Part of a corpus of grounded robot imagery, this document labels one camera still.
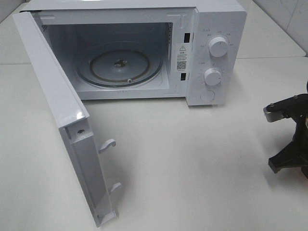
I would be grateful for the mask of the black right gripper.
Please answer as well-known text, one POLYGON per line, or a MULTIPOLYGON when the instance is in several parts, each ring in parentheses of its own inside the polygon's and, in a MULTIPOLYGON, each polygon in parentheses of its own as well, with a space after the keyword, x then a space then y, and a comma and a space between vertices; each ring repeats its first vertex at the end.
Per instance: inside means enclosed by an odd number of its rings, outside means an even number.
POLYGON ((308 115, 292 113, 296 123, 292 139, 291 152, 282 150, 274 157, 269 158, 269 167, 274 173, 283 168, 300 167, 305 177, 308 177, 308 115))

